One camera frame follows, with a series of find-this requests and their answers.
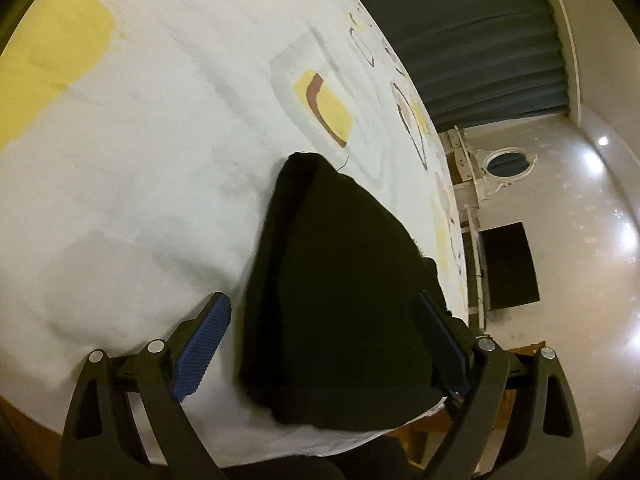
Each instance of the folded black fabric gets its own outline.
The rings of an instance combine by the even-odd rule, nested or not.
[[[283,424],[406,423],[442,396],[412,319],[423,289],[446,308],[402,224],[321,155],[291,155],[248,283],[241,383]]]

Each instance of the blue gripper pad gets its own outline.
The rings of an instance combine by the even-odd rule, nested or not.
[[[231,322],[231,301],[219,294],[175,360],[171,393],[178,402],[194,393]]]

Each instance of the white bedsheet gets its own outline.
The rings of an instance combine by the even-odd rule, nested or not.
[[[466,320],[444,152],[358,0],[36,0],[0,57],[0,150],[0,394],[53,430],[92,349],[138,351],[221,290],[232,325],[183,403],[218,465],[379,434],[281,426],[235,380],[242,294],[296,151],[385,205]]]

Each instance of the round mirror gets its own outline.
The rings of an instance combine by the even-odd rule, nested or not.
[[[524,153],[506,152],[489,159],[486,170],[494,176],[508,178],[524,173],[529,166],[530,162]]]

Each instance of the dark green curtain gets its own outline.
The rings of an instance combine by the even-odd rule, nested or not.
[[[547,0],[361,0],[438,131],[568,110]]]

